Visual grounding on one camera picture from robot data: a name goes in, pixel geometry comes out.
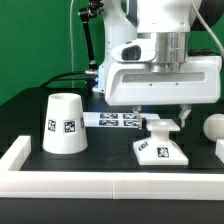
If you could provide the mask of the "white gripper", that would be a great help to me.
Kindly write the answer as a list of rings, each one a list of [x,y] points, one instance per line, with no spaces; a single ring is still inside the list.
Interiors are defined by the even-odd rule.
[[[214,103],[220,97],[219,56],[188,56],[186,33],[144,33],[115,47],[105,100],[110,105],[181,105],[181,126],[191,113],[189,104]],[[138,127],[147,121],[141,107],[132,108]]]

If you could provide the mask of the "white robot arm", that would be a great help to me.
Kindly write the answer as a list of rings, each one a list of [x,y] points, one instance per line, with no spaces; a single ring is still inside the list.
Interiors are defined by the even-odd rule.
[[[220,98],[224,48],[189,49],[193,30],[210,31],[224,0],[102,0],[105,58],[95,88],[110,105],[191,106]]]

